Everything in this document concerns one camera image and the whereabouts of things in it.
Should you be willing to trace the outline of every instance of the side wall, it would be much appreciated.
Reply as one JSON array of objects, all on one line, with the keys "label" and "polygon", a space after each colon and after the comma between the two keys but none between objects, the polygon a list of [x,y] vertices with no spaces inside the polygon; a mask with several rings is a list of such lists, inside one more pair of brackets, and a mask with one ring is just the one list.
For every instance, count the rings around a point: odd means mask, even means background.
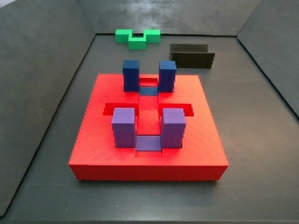
[{"label": "side wall", "polygon": [[237,39],[299,116],[299,1],[264,0]]},{"label": "side wall", "polygon": [[94,33],[74,0],[14,1],[0,21],[1,216]]},{"label": "side wall", "polygon": [[161,29],[162,34],[237,36],[260,0],[77,0],[96,33]]}]

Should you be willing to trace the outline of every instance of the red platform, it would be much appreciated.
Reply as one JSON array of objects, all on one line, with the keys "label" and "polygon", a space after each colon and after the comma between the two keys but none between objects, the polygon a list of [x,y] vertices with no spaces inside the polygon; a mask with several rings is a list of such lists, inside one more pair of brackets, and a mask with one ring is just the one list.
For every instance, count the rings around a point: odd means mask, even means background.
[{"label": "red platform", "polygon": [[[157,75],[141,75],[142,82],[152,84],[148,78],[157,79]],[[220,178],[228,168],[228,160],[198,77],[176,75],[174,79],[173,93],[158,94],[154,106],[157,118],[161,108],[184,109],[186,126],[181,148],[148,152],[114,147],[110,120],[113,107],[133,107],[136,121],[140,116],[140,122],[146,122],[149,117],[154,117],[152,107],[138,105],[137,93],[122,92],[121,75],[97,76],[69,158],[69,168],[77,179],[189,181]],[[156,122],[150,123],[154,127],[153,134],[158,125]],[[145,125],[138,123],[137,126],[141,127],[138,132],[144,135]]]}]

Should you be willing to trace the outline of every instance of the green piece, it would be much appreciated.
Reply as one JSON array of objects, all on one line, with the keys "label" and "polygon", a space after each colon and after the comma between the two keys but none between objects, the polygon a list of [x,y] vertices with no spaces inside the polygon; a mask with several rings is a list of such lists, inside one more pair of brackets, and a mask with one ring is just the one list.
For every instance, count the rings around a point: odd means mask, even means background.
[{"label": "green piece", "polygon": [[116,30],[116,42],[125,43],[133,36],[133,30]]},{"label": "green piece", "polygon": [[146,43],[158,43],[161,41],[161,31],[144,30],[144,37]]},{"label": "green piece", "polygon": [[129,50],[144,50],[145,49],[145,37],[128,38],[128,49]]}]

